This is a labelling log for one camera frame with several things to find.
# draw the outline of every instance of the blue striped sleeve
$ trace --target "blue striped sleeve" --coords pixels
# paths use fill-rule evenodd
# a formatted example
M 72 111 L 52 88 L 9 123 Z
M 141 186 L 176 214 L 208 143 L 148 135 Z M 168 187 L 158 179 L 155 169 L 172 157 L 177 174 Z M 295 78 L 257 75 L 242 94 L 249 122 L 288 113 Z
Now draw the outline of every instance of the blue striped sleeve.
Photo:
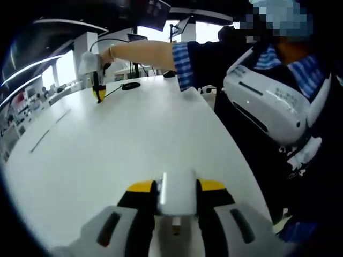
M 187 43 L 173 44 L 173 59 L 181 91 L 193 86 L 193 70 L 189 60 Z

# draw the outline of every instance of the black cable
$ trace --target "black cable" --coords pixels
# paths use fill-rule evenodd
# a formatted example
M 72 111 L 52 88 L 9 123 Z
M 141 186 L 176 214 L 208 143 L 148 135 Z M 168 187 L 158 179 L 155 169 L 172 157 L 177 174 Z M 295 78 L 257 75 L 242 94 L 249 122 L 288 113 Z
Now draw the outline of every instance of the black cable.
M 132 78 L 132 68 L 131 68 L 132 62 L 130 62 L 130 79 Z
M 143 68 L 143 71 L 145 72 L 145 74 L 149 77 L 149 74 L 146 72 L 146 70 L 144 69 L 143 65 L 139 64 L 142 68 Z
M 122 88 L 122 86 L 123 86 L 123 84 L 121 84 L 119 88 L 116 88 L 116 89 L 114 89 L 112 92 L 110 92 L 110 93 L 108 93 L 107 95 L 105 95 L 104 99 L 105 99 L 107 96 L 109 96 L 110 94 L 116 92 L 118 89 Z
M 101 42 L 101 41 L 105 41 L 105 40 L 118 40 L 118 41 L 121 41 L 121 42 L 125 42 L 125 43 L 129 43 L 127 40 L 122 40 L 122 39 L 99 39 L 97 40 L 96 42 L 94 42 L 91 47 L 90 47 L 90 52 L 92 51 L 92 48 L 93 46 L 98 43 L 98 42 Z

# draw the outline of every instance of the white vr headset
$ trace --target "white vr headset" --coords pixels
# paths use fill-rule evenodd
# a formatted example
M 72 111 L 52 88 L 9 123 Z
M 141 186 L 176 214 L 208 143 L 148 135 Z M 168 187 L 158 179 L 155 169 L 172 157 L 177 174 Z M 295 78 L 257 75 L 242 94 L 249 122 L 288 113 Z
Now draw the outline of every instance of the white vr headset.
M 249 49 L 229 68 L 223 89 L 231 103 L 274 141 L 282 146 L 293 145 L 322 111 L 331 75 L 310 103 L 291 87 L 240 65 L 252 53 Z

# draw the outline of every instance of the white table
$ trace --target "white table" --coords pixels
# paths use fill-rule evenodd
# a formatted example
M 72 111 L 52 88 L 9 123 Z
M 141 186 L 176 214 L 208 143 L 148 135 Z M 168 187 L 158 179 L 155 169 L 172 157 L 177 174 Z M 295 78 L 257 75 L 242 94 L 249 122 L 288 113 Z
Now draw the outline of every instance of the white table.
M 222 181 L 236 202 L 247 202 L 270 218 L 241 152 L 195 89 L 181 93 L 176 78 L 162 76 L 129 81 L 141 86 L 118 90 L 101 104 L 91 89 L 62 98 L 12 151 L 5 180 L 25 222 L 45 246 L 77 239 L 81 226 L 117 204 L 131 184 L 185 168 Z M 107 92 L 121 83 L 108 84 Z

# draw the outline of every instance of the monitor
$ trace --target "monitor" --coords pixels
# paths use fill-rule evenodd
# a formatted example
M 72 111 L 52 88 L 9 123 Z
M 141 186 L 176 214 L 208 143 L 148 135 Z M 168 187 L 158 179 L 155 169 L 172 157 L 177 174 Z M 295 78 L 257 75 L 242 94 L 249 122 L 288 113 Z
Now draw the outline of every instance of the monitor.
M 138 26 L 163 31 L 170 7 L 169 4 L 162 0 L 148 0 L 145 12 L 138 21 Z
M 35 88 L 29 88 L 27 90 L 27 98 L 31 98 L 32 96 L 34 96 L 36 94 L 36 89 Z
M 136 35 L 136 34 L 128 34 L 128 39 L 130 42 L 138 41 L 138 40 L 147 40 L 146 36 Z
M 173 27 L 173 33 L 172 33 L 172 36 L 178 36 L 178 35 L 181 35 L 184 30 L 186 29 L 186 26 L 189 22 L 189 19 L 191 17 L 188 16 L 187 18 L 181 20 L 178 24 L 176 24 L 174 27 Z

